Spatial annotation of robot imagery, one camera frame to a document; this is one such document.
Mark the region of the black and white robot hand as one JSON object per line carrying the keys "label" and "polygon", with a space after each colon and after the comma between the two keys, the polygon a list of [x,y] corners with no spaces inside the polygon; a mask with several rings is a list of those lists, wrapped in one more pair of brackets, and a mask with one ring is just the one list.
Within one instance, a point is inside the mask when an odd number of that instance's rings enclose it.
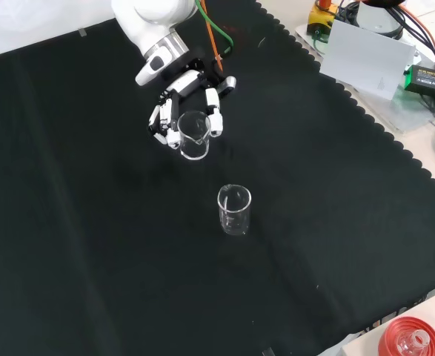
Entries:
{"label": "black and white robot hand", "polygon": [[210,120],[210,135],[218,137],[224,130],[220,100],[235,90],[237,79],[224,77],[215,68],[207,69],[197,59],[159,96],[148,122],[148,131],[157,141],[174,150],[182,143],[178,130],[179,104],[198,90],[205,92],[206,116]]}

